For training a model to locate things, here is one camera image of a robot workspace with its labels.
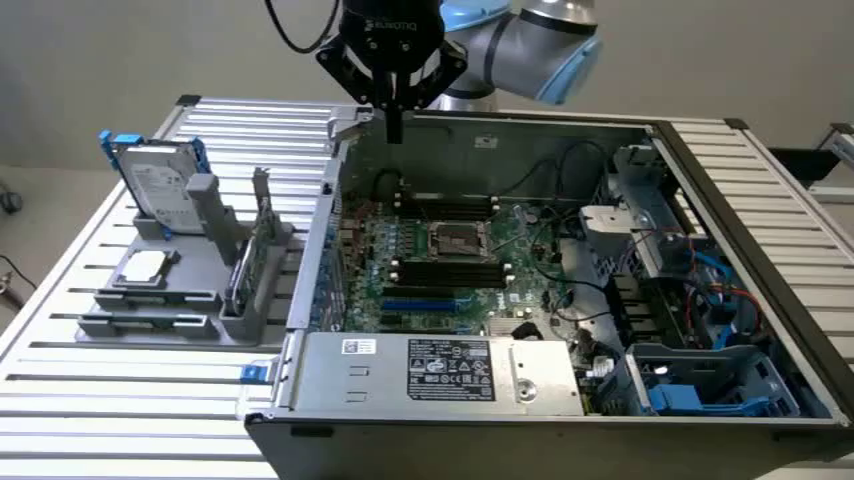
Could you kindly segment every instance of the power supply label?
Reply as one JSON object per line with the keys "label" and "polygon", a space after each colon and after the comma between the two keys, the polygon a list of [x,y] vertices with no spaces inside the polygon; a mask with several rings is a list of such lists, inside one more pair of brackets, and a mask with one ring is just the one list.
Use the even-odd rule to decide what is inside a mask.
{"label": "power supply label", "polygon": [[407,362],[412,400],[495,401],[489,342],[409,339]]}

